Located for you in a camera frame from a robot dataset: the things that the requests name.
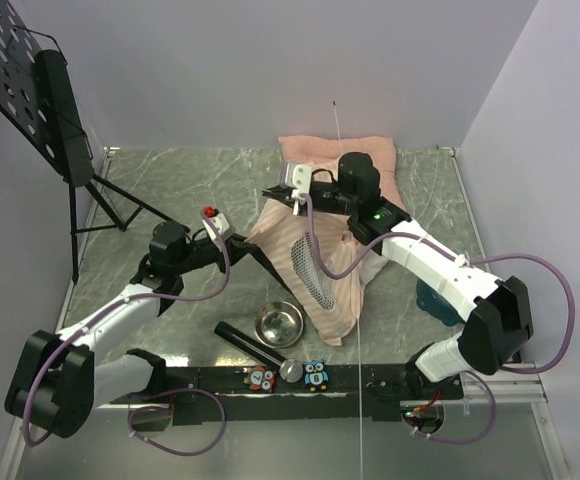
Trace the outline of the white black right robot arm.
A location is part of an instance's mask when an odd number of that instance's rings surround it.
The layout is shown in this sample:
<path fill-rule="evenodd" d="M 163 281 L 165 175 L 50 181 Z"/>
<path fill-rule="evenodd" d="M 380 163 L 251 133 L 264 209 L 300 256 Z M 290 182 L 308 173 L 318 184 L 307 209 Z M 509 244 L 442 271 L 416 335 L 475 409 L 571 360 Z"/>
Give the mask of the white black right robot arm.
<path fill-rule="evenodd" d="M 441 382 L 463 371 L 493 375 L 533 335 L 526 285 L 472 266 L 453 253 L 405 210 L 381 193 L 380 173 L 366 153 L 343 154 L 330 181 L 317 181 L 313 168 L 289 162 L 278 185 L 263 196 L 312 219 L 317 212 L 344 215 L 362 254 L 375 252 L 414 274 L 461 318 L 463 330 L 430 344 L 411 360 L 409 392 L 428 398 Z"/>

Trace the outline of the white fibreglass tent pole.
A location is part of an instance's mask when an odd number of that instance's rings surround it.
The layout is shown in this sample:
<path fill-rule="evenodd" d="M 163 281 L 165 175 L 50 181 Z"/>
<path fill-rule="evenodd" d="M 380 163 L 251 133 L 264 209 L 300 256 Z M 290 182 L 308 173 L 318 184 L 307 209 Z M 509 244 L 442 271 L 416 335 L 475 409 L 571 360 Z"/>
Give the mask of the white fibreglass tent pole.
<path fill-rule="evenodd" d="M 340 156 L 343 155 L 341 129 L 336 100 L 332 100 L 333 115 L 337 134 L 337 143 Z M 357 354 L 357 391 L 358 391 L 358 427 L 359 427 L 359 479 L 364 479 L 364 433 L 363 433 L 363 390 L 362 390 L 362 365 L 361 365 L 361 332 L 359 321 L 356 323 L 356 354 Z"/>

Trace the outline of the pink striped pet tent fabric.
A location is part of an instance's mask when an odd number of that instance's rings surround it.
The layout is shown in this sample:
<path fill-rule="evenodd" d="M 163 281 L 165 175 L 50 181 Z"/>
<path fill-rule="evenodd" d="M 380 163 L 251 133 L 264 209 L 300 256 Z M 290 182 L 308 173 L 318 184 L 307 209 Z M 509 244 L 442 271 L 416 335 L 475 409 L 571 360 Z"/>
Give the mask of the pink striped pet tent fabric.
<path fill-rule="evenodd" d="M 248 241 L 271 262 L 321 340 L 340 346 L 359 321 L 365 287 L 387 260 L 371 251 L 345 278 L 330 278 L 327 271 L 343 272 L 363 246 L 350 233 L 345 216 L 316 212 L 313 220 L 317 246 L 311 241 L 305 216 L 295 216 L 289 207 L 268 200 Z"/>

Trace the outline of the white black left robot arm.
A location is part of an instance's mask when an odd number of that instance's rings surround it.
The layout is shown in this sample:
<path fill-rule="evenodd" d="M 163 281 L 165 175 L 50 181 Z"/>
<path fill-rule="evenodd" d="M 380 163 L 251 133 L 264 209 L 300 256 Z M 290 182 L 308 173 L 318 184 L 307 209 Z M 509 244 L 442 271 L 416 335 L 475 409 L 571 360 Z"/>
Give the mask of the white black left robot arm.
<path fill-rule="evenodd" d="M 263 251 L 241 235 L 226 234 L 223 243 L 216 244 L 210 237 L 190 236 L 188 227 L 175 221 L 160 223 L 136 274 L 115 299 L 58 333 L 39 330 L 27 339 L 5 411 L 27 427 L 68 438 L 102 404 L 126 395 L 159 400 L 168 380 L 163 358 L 142 349 L 131 349 L 110 363 L 102 358 L 181 300 L 184 274 L 210 265 L 229 274 L 247 255 L 275 280 L 281 278 Z"/>

